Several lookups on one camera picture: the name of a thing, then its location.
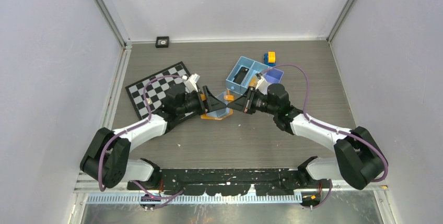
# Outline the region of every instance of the chessboard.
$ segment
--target chessboard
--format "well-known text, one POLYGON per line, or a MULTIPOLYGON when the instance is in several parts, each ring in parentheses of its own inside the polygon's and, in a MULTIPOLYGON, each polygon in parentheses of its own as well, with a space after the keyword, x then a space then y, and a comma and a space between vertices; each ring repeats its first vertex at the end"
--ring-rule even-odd
MULTIPOLYGON (((143 78, 135 83, 130 84, 126 87, 126 92, 129 95, 132 106, 134 107, 135 113, 137 114, 140 120, 148 117, 148 109, 146 108, 146 101, 143 100, 143 88, 148 84, 149 80, 154 78, 159 78, 164 75, 187 75, 188 77, 191 75, 184 65, 183 62, 176 63, 168 68, 165 68, 161 71, 158 71, 152 75, 149 75, 146 78, 143 78)), ((157 80, 156 82, 150 84, 146 88, 146 98, 149 98, 150 104, 149 107, 151 111, 159 108, 161 106, 161 100, 166 97, 165 91, 168 90, 171 86, 175 84, 182 83, 183 80, 181 78, 164 78, 157 80)), ((192 116, 196 115, 195 113, 186 114, 182 120, 186 120, 192 116)))

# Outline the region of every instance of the checkered board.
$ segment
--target checkered board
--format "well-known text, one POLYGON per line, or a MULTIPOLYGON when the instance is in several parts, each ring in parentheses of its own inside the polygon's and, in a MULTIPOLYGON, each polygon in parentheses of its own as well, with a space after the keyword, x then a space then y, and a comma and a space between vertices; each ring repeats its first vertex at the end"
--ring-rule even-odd
MULTIPOLYGON (((187 75, 189 77, 191 74, 189 73, 183 62, 179 62, 126 87, 126 91, 132 102, 132 106, 134 107, 135 112, 137 113, 137 116, 140 120, 148 117, 146 101, 143 101, 143 88, 146 86, 146 84, 148 84, 149 80, 164 75, 187 75)), ((146 88, 146 98, 150 98, 151 100, 151 104, 149 105, 150 109, 154 111, 155 109, 159 108, 161 106, 161 100, 166 97, 165 91, 168 90, 171 86, 182 82, 183 80, 181 78, 168 77, 150 84, 146 88)), ((195 113, 186 114, 185 117, 182 118, 182 120, 185 120, 194 115, 195 113)))

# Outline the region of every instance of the white wall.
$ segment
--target white wall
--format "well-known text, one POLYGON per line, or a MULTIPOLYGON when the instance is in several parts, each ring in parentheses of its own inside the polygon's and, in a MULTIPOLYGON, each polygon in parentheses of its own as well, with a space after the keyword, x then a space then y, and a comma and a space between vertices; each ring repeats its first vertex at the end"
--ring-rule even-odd
POLYGON ((121 49, 93 0, 0 0, 2 223, 66 220, 121 49))
POLYGON ((400 223, 441 223, 443 0, 357 0, 333 41, 354 115, 389 161, 400 223))
POLYGON ((107 0, 132 41, 152 41, 156 36, 173 40, 326 38, 345 2, 107 0))

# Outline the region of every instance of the yellow and blue toy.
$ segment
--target yellow and blue toy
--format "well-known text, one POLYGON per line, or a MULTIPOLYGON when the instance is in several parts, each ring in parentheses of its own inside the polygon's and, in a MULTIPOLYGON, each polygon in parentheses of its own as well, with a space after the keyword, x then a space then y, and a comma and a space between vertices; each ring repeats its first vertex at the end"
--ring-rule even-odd
POLYGON ((264 63, 268 66, 275 66, 275 52, 267 52, 264 54, 264 63))

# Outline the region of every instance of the wood grain surface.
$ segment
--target wood grain surface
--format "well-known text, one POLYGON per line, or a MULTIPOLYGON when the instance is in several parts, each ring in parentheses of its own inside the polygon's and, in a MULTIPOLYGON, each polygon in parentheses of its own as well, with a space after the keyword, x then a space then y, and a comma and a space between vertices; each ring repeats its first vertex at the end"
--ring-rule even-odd
MULTIPOLYGON (((138 118, 124 87, 163 68, 183 61, 200 75, 217 95, 226 89, 225 79, 240 56, 262 62, 267 51, 276 52, 278 64, 301 66, 310 78, 308 112, 322 121, 354 127, 342 83, 326 41, 171 43, 167 49, 135 44, 127 67, 113 128, 128 126, 138 118)), ((306 93, 303 74, 282 67, 282 84, 291 103, 302 108, 306 93)), ((163 168, 295 168, 311 156, 332 157, 323 146, 280 131, 272 115, 234 112, 221 121, 196 116, 166 135, 152 139, 131 153, 163 168)))

